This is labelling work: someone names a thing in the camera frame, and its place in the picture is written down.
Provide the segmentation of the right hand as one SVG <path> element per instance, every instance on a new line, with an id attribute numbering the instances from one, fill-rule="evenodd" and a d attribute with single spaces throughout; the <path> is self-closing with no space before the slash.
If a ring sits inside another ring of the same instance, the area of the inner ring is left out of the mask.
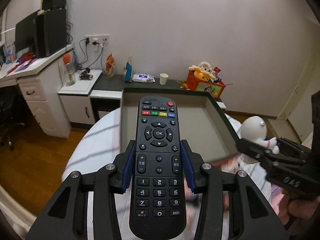
<path id="1" fill-rule="evenodd" d="M 290 216 L 310 219 L 319 205 L 319 197 L 314 200 L 290 200 L 289 191 L 282 189 L 283 198 L 279 203 L 278 217 L 283 225 L 289 222 Z"/>

